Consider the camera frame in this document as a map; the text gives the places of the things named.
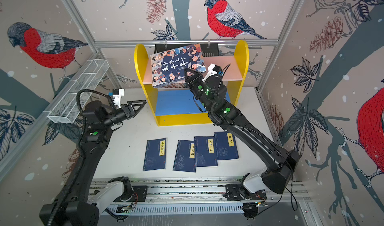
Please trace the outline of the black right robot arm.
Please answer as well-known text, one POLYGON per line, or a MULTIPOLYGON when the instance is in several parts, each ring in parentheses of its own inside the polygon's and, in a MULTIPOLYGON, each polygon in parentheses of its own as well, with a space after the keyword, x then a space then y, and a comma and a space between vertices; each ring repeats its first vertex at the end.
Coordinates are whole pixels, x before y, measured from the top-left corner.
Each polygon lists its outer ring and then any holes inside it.
POLYGON ((207 113, 214 125, 240 139, 266 165, 262 172, 245 175, 239 191, 248 196, 268 189, 281 195, 293 179, 301 156, 295 150, 287 151, 271 141, 226 100, 227 87, 223 83, 225 72, 221 67, 214 66, 203 76, 198 71, 185 69, 185 82, 194 95, 194 101, 202 104, 201 112, 207 113))

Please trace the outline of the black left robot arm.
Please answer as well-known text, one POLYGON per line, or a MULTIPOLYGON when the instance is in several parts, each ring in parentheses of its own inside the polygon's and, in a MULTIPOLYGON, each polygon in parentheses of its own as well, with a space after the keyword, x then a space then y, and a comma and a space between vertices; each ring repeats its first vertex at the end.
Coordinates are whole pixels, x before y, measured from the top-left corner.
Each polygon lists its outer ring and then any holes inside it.
POLYGON ((146 105, 145 100, 128 101, 114 106, 110 96, 108 105, 92 101, 82 106, 83 93, 96 94, 97 91, 83 89, 77 92, 76 103, 83 118, 81 136, 76 145, 79 157, 68 181, 51 204, 43 205, 39 217, 45 226, 95 226, 102 212, 117 198, 138 200, 128 177, 118 177, 89 198, 90 186, 98 164, 111 141, 113 126, 134 118, 146 105))

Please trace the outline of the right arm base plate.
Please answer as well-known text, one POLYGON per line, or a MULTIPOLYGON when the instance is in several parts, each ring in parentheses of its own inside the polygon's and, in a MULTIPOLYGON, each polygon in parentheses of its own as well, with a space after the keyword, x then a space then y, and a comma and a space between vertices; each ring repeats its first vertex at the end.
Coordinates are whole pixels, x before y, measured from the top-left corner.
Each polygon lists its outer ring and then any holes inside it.
POLYGON ((226 191, 223 197, 228 201, 266 201, 267 196, 264 190, 250 193, 244 186, 240 184, 225 185, 226 191))

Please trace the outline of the colourful illustrated thick book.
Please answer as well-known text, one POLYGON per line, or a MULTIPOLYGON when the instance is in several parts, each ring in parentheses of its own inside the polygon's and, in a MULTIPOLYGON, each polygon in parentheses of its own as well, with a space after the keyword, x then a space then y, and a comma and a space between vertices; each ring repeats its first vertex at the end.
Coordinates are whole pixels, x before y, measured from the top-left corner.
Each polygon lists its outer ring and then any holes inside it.
POLYGON ((186 69, 206 72, 201 45, 188 45, 150 56, 152 86, 161 88, 185 78, 186 69))

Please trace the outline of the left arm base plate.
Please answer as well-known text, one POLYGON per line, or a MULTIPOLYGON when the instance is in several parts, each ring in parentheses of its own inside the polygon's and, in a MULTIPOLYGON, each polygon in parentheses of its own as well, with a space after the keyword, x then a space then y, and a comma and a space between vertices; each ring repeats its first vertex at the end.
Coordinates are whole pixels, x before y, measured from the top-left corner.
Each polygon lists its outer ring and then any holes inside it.
POLYGON ((132 186, 132 193, 123 193, 114 200, 114 203, 125 202, 145 202, 147 198, 148 186, 132 186))

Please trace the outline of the blue book yellow label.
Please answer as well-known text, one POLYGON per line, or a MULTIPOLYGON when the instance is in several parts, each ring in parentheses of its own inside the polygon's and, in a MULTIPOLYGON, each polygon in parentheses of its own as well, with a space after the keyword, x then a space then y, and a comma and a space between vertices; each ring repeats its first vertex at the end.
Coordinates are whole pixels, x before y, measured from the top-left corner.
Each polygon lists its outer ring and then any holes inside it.
POLYGON ((194 137, 195 140, 195 158, 198 168, 217 167, 218 155, 215 137, 194 137))

